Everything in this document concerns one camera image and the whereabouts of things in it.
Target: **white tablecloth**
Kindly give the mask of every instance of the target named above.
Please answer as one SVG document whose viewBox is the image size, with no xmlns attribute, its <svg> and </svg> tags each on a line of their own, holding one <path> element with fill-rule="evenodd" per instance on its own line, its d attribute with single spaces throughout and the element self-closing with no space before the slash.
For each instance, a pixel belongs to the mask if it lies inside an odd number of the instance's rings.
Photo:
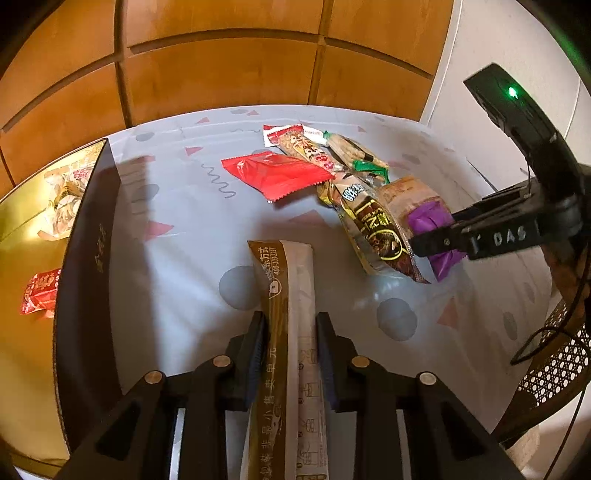
<svg viewBox="0 0 591 480">
<path fill-rule="evenodd" d="M 151 369 L 189 371 L 244 333 L 258 305 L 246 241 L 286 239 L 313 246 L 316 309 L 330 313 L 338 335 L 392 372 L 435 372 L 492 430 L 527 368 L 509 366 L 509 358 L 547 312 L 551 283 L 541 252 L 464 260 L 440 283 L 431 276 L 431 285 L 367 276 L 336 212 L 319 203 L 314 189 L 270 205 L 220 164 L 263 150 L 262 124 L 295 122 L 358 140 L 389 162 L 392 179 L 417 176 L 453 211 L 492 193 L 466 158 L 427 127 L 367 112 L 225 108 L 111 135 L 122 179 L 111 316 L 124 391 Z M 233 479 L 246 415 L 227 418 Z M 329 413 L 328 421 L 331 476 L 350 478 L 355 417 Z"/>
</svg>

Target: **snack bar wrapper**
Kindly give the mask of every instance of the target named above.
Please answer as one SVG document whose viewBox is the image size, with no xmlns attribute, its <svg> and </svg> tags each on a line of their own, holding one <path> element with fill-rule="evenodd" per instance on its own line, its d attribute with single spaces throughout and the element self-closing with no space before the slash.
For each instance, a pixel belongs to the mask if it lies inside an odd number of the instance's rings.
<svg viewBox="0 0 591 480">
<path fill-rule="evenodd" d="M 318 165 L 333 175 L 346 170 L 344 165 L 321 150 L 313 141 L 306 138 L 302 125 L 292 125 L 283 130 L 275 131 L 268 135 L 268 139 L 273 145 L 283 150 L 286 155 L 301 158 Z"/>
<path fill-rule="evenodd" d="M 222 160 L 222 166 L 269 202 L 332 178 L 328 171 L 306 160 L 270 151 L 228 158 Z"/>
<path fill-rule="evenodd" d="M 384 185 L 378 192 L 408 238 L 454 222 L 443 199 L 428 185 L 411 175 Z M 452 266 L 465 256 L 465 253 L 458 250 L 431 255 L 429 263 L 437 281 L 447 277 Z"/>
<path fill-rule="evenodd" d="M 327 146 L 348 168 L 355 171 L 368 171 L 379 176 L 383 183 L 389 183 L 389 165 L 360 143 L 339 134 L 324 132 Z"/>
<path fill-rule="evenodd" d="M 45 211 L 47 227 L 38 232 L 40 238 L 61 240 L 70 236 L 93 168 L 94 162 L 77 161 L 45 173 L 44 178 L 52 186 L 53 197 Z"/>
<path fill-rule="evenodd" d="M 303 125 L 303 124 L 298 124 L 299 126 L 302 127 L 302 131 L 304 133 L 304 136 L 308 139 L 313 141 L 316 145 L 322 145 L 323 147 L 326 147 L 328 142 L 327 139 L 324 137 L 324 132 L 322 132 L 321 130 L 318 130 L 317 128 L 312 128 L 309 127 L 308 125 Z M 286 128 L 289 127 L 293 127 L 293 125 L 279 125 L 277 127 L 274 127 L 272 125 L 263 125 L 262 126 L 262 137 L 263 137 L 263 142 L 265 143 L 265 146 L 268 147 L 274 147 L 275 144 L 269 140 L 269 135 L 274 134 L 275 132 L 278 132 L 279 130 L 285 130 Z"/>
<path fill-rule="evenodd" d="M 25 288 L 21 315 L 47 310 L 47 316 L 53 317 L 56 309 L 57 286 L 60 282 L 60 275 L 61 268 L 33 275 Z"/>
<path fill-rule="evenodd" d="M 336 208 L 364 269 L 370 274 L 396 272 L 428 283 L 414 260 L 407 234 L 376 192 L 352 173 L 339 173 L 319 187 L 319 197 Z"/>
<path fill-rule="evenodd" d="M 327 479 L 312 248 L 286 241 L 248 245 L 262 287 L 269 342 L 250 410 L 240 479 Z"/>
</svg>

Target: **screw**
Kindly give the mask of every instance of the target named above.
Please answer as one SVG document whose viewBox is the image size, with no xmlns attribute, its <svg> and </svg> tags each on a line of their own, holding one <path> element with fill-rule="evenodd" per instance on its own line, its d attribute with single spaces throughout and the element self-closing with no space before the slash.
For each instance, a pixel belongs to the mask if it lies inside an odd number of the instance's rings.
<svg viewBox="0 0 591 480">
<path fill-rule="evenodd" d="M 154 385 L 156 383 L 160 383 L 162 377 L 162 372 L 159 372 L 158 370 L 152 370 L 151 372 L 148 372 L 144 375 L 144 380 L 146 380 L 146 383 Z"/>
<path fill-rule="evenodd" d="M 354 367 L 357 368 L 366 368 L 369 366 L 369 358 L 367 358 L 366 356 L 354 356 L 351 359 L 351 363 L 353 364 Z"/>
<path fill-rule="evenodd" d="M 216 358 L 213 359 L 213 364 L 219 368 L 227 367 L 231 363 L 232 360 L 227 355 L 218 355 Z"/>
<path fill-rule="evenodd" d="M 418 379 L 423 385 L 435 385 L 437 382 L 437 377 L 431 372 L 423 372 L 418 376 Z"/>
</svg>

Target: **black cable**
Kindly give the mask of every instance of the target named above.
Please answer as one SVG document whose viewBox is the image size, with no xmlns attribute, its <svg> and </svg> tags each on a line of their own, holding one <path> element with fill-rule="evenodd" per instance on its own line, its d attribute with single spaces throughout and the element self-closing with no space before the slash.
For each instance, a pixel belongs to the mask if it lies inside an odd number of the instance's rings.
<svg viewBox="0 0 591 480">
<path fill-rule="evenodd" d="M 567 337 L 569 337 L 576 345 L 578 345 L 579 347 L 581 347 L 584 350 L 585 355 L 587 357 L 587 365 L 585 366 L 585 371 L 587 372 L 587 375 L 588 375 L 589 367 L 591 366 L 591 355 L 589 354 L 589 346 L 585 345 L 580 338 L 575 337 L 575 335 L 573 335 L 570 332 L 567 332 L 566 330 L 564 330 L 561 327 L 542 327 L 536 331 L 535 335 L 537 335 L 538 333 L 541 333 L 541 332 L 545 332 L 545 331 L 555 332 L 556 335 L 559 335 L 562 333 L 563 335 L 566 335 Z M 585 395 L 586 390 L 587 390 L 587 384 L 585 383 L 585 385 L 583 386 L 583 389 L 581 390 L 581 395 L 579 397 L 579 402 L 577 403 L 577 407 L 574 409 L 573 417 L 570 419 L 569 428 L 567 428 L 567 430 L 564 434 L 564 437 L 562 439 L 562 443 L 560 444 L 560 447 L 558 447 L 556 455 L 554 456 L 554 459 L 552 460 L 550 467 L 548 467 L 548 471 L 546 472 L 546 475 L 544 475 L 543 480 L 548 480 L 548 477 L 552 473 L 552 470 L 554 469 L 554 466 L 556 465 L 556 462 L 558 461 L 558 458 L 560 457 L 560 454 L 562 453 L 562 450 L 564 449 L 564 445 L 566 445 L 566 442 L 569 439 L 570 431 L 573 429 L 574 422 L 576 421 L 577 415 L 579 414 L 579 410 L 581 408 L 581 405 L 583 404 L 583 397 Z"/>
<path fill-rule="evenodd" d="M 587 243 L 587 255 L 585 257 L 585 266 L 583 269 L 583 275 L 581 276 L 581 279 L 579 280 L 579 286 L 577 288 L 577 291 L 574 294 L 574 299 L 573 299 L 572 303 L 570 304 L 568 312 L 566 312 L 566 315 L 564 316 L 562 321 L 557 326 L 557 328 L 559 330 L 564 329 L 565 325 L 570 321 L 571 317 L 573 316 L 574 311 L 577 308 L 577 305 L 579 304 L 581 296 L 583 295 L 583 290 L 585 288 L 585 284 L 587 283 L 587 276 L 589 275 L 589 269 L 591 267 L 591 253 L 589 252 L 589 250 L 590 250 L 589 244 Z M 544 327 L 544 328 L 547 330 L 552 330 L 550 327 Z M 552 342 L 556 337 L 558 337 L 558 335 L 560 333 L 558 330 L 555 330 L 554 334 L 550 335 L 544 342 L 540 342 L 540 344 L 536 348 L 534 348 L 530 353 L 528 353 L 524 356 L 520 356 L 523 354 L 525 349 L 528 348 L 528 346 L 535 339 L 535 337 L 541 331 L 544 330 L 544 328 L 536 330 L 534 333 L 532 333 L 530 335 L 530 337 L 519 348 L 519 350 L 517 350 L 517 352 L 515 353 L 513 358 L 511 358 L 511 360 L 509 361 L 509 363 L 511 365 L 519 365 L 520 363 L 523 363 L 523 362 L 526 362 L 526 361 L 532 359 L 538 353 L 540 353 L 544 348 L 546 348 L 548 346 L 548 344 L 550 344 L 550 342 Z"/>
</svg>

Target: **purple wrapper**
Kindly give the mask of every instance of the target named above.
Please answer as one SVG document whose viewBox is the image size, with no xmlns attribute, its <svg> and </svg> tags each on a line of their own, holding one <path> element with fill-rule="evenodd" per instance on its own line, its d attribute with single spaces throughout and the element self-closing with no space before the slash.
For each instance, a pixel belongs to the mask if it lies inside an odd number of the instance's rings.
<svg viewBox="0 0 591 480">
<path fill-rule="evenodd" d="M 439 202 L 426 202 L 408 214 L 408 226 L 414 235 L 430 232 L 436 228 L 451 225 L 452 214 Z M 429 263 L 435 273 L 437 281 L 443 280 L 451 268 L 459 263 L 466 254 L 458 250 L 451 250 L 442 254 L 431 255 Z"/>
</svg>

